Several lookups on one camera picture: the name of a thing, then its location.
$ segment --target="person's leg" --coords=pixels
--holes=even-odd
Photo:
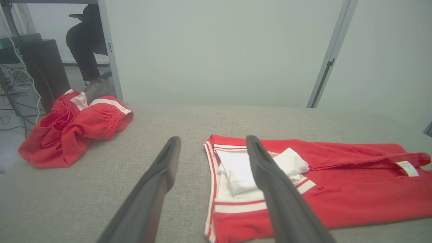
[[[98,35],[88,23],[79,23],[67,32],[67,46],[78,64],[84,81],[92,81],[100,76],[92,50],[103,41],[103,36]]]

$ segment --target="white wall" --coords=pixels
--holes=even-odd
[[[64,63],[76,63],[68,46],[66,34],[70,28],[80,23],[78,19],[70,18],[69,14],[83,13],[87,4],[28,4],[37,33],[44,39],[55,39]],[[105,55],[96,54],[96,61],[101,64],[108,62]]]
[[[105,0],[124,100],[306,107],[342,0]]]
[[[360,0],[318,109],[432,120],[432,1]]]

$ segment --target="person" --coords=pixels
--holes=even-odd
[[[72,27],[66,35],[66,43],[78,64],[84,81],[90,84],[84,89],[88,101],[109,94],[108,80],[100,78],[93,49],[105,43],[102,22],[97,4],[89,4],[83,11],[82,22]]]

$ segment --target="black pants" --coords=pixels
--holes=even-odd
[[[100,76],[92,50],[105,43],[102,23],[97,4],[89,4],[84,9],[82,23],[72,27],[66,35],[66,43],[78,64],[84,81],[91,81]]]

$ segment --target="table surface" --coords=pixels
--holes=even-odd
[[[178,173],[166,195],[157,242],[208,242],[210,196],[204,142],[211,134],[339,143],[397,143],[432,154],[432,137],[381,115],[239,106],[131,106],[135,117],[109,141],[94,141],[69,168],[25,161],[0,176],[0,241],[93,243],[171,136],[181,137]],[[420,243],[432,219],[331,230],[337,242]],[[253,242],[273,242],[273,239]]]

